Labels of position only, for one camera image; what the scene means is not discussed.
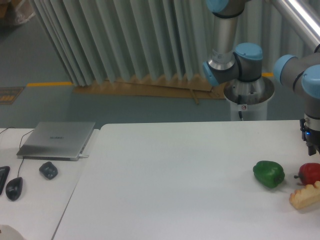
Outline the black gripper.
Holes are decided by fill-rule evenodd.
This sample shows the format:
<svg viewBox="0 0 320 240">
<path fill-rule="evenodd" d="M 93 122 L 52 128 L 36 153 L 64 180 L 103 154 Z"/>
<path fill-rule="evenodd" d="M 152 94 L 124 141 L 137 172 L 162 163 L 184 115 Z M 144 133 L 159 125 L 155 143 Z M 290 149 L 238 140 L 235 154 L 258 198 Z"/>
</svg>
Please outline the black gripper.
<svg viewBox="0 0 320 240">
<path fill-rule="evenodd" d="M 318 119 L 302 118 L 299 120 L 301 138 L 308 148 L 308 155 L 316 154 L 316 150 L 320 149 L 320 125 Z"/>
</svg>

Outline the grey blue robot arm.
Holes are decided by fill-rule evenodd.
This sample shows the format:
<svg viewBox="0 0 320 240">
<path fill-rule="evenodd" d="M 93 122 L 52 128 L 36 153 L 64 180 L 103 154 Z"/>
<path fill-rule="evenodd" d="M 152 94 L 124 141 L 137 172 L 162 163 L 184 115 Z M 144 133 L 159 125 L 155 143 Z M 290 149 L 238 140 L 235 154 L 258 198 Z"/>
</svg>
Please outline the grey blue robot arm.
<svg viewBox="0 0 320 240">
<path fill-rule="evenodd" d="M 239 106 L 263 99 L 267 84 L 262 79 L 261 47 L 254 43 L 233 47 L 238 16 L 244 11 L 246 1 L 208 0 L 206 4 L 215 17 L 212 55 L 202 64 L 208 82 L 218 86 L 235 81 L 231 96 Z M 303 58 L 284 55 L 273 68 L 274 78 L 304 99 L 300 130 L 312 156 L 320 151 L 320 17 L 304 0 L 272 0 L 271 4 L 313 50 Z"/>
</svg>

